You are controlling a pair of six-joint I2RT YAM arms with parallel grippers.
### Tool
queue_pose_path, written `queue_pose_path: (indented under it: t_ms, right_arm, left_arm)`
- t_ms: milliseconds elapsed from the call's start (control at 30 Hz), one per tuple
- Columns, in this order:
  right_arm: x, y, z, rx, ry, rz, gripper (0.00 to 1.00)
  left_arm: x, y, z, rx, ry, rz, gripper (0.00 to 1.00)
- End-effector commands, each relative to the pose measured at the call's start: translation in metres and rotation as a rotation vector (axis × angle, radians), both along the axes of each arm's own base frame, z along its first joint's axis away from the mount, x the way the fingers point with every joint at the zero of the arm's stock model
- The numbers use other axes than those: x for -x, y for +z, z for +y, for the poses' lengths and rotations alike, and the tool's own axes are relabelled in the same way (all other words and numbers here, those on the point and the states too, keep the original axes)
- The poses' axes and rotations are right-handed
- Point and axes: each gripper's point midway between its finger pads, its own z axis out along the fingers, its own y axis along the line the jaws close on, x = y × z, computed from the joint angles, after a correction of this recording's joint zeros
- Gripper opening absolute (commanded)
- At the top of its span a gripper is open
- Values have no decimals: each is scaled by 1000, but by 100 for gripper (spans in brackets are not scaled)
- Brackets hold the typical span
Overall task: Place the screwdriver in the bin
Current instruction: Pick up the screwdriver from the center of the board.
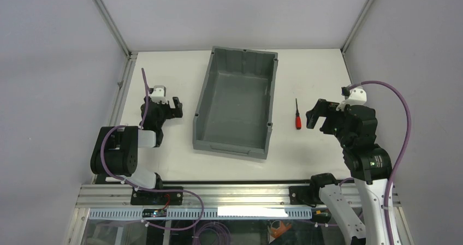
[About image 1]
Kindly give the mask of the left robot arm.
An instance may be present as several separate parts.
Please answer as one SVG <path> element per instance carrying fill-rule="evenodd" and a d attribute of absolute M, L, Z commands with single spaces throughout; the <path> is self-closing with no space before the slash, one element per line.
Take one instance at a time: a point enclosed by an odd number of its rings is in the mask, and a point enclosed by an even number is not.
<path fill-rule="evenodd" d="M 160 147 L 164 123 L 183 117 L 179 98 L 173 97 L 173 103 L 171 107 L 170 101 L 150 98 L 140 107 L 142 121 L 139 126 L 101 127 L 90 160 L 91 171 L 130 184 L 135 189 L 163 189 L 160 175 L 138 164 L 138 150 Z"/>

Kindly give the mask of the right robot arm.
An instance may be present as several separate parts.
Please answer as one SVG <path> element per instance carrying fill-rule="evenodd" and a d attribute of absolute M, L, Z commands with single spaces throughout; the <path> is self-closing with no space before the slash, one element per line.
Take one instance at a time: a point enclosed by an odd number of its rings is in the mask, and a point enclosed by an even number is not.
<path fill-rule="evenodd" d="M 308 203 L 328 207 L 346 244 L 400 244 L 391 207 L 392 192 L 387 187 L 393 168 L 389 154 L 375 143 L 376 112 L 362 105 L 346 105 L 343 110 L 338 106 L 319 99 L 306 113 L 306 126 L 312 129 L 320 117 L 325 117 L 320 131 L 338 139 L 344 163 L 359 192 L 364 219 L 353 211 L 330 173 L 311 177 Z"/>

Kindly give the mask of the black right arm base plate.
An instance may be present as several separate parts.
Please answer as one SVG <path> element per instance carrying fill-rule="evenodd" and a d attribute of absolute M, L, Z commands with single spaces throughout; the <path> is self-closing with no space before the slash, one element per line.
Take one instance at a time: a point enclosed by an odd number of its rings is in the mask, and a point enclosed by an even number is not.
<path fill-rule="evenodd" d="M 317 205 L 323 205 L 323 202 L 319 198 L 318 190 L 311 186 L 290 186 L 289 198 L 291 205 L 306 205 L 309 207 L 316 207 Z"/>

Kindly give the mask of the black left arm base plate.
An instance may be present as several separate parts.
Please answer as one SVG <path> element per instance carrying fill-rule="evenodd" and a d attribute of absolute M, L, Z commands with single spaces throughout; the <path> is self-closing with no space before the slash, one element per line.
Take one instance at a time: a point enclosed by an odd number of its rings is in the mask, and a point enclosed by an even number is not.
<path fill-rule="evenodd" d="M 134 206 L 165 206 L 167 203 L 173 206 L 182 205 L 183 187 L 166 186 L 166 189 L 169 192 L 159 193 L 133 189 L 130 204 Z"/>

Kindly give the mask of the red handled screwdriver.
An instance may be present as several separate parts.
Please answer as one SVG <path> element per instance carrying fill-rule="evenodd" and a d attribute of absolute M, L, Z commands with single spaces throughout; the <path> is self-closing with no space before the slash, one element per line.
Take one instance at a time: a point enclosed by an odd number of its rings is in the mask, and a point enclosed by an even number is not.
<path fill-rule="evenodd" d="M 301 118 L 300 118 L 300 112 L 299 112 L 299 109 L 298 109 L 298 101 L 297 99 L 295 99 L 295 105 L 296 105 L 296 111 L 295 111 L 295 128 L 297 130 L 300 130 L 302 128 L 302 124 L 301 124 Z"/>

